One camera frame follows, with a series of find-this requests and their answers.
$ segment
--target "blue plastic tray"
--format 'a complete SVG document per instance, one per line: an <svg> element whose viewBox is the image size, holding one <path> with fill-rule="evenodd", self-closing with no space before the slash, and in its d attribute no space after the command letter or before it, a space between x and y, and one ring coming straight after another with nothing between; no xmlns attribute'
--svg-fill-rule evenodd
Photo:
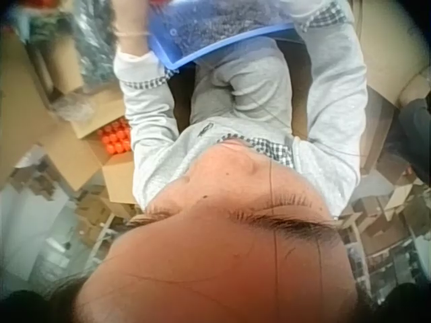
<svg viewBox="0 0 431 323"><path fill-rule="evenodd" d="M173 0L150 11L148 43L168 69L178 69L229 44L292 29L282 6L280 0Z"/></svg>

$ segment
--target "lap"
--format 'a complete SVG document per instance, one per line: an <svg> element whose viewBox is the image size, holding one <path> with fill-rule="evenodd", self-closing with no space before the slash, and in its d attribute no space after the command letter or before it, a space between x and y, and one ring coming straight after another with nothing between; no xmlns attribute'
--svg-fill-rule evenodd
<svg viewBox="0 0 431 323"><path fill-rule="evenodd" d="M290 74L274 40L245 40L221 48L197 64L192 123L232 111L236 117L292 132Z"/></svg>

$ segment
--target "long sleeve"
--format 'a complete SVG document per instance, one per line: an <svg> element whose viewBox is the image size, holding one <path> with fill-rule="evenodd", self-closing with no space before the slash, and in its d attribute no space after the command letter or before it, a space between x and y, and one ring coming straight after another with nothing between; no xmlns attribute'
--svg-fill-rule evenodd
<svg viewBox="0 0 431 323"><path fill-rule="evenodd" d="M147 150L171 145L178 138L174 99L166 83L172 72L153 52L132 57L118 51L114 70L124 93L135 161Z"/></svg>
<svg viewBox="0 0 431 323"><path fill-rule="evenodd" d="M302 6L294 15L312 65L308 140L298 144L297 166L313 173L309 180L335 205L330 211L337 217L360 181L366 67L347 1L311 3L313 8Z"/></svg>

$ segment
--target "eyebrow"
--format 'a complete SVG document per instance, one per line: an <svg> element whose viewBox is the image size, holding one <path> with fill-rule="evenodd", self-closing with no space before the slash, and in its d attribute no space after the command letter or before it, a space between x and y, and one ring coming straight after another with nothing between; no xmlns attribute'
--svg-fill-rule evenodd
<svg viewBox="0 0 431 323"><path fill-rule="evenodd" d="M286 215L255 215L234 212L230 214L230 220L251 227L275 231L286 238L294 236L301 240L316 241L318 239L327 243L338 242L341 239L333 225L286 218Z"/></svg>

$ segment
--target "plaid cuff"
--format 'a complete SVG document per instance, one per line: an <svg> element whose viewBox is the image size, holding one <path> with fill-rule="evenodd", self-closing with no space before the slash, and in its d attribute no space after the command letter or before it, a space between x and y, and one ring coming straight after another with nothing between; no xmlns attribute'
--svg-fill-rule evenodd
<svg viewBox="0 0 431 323"><path fill-rule="evenodd" d="M318 10L305 23L299 27L303 32L309 28L321 28L335 24L344 24L347 22L347 16L341 6L336 1L332 1L328 6Z"/></svg>
<svg viewBox="0 0 431 323"><path fill-rule="evenodd" d="M132 89L154 89L155 87L159 87L165 84L175 73L178 71L173 71L167 68L164 68L164 75L158 77L157 79L151 79L149 81L144 82L126 82L122 81L124 85L127 87L131 87Z"/></svg>

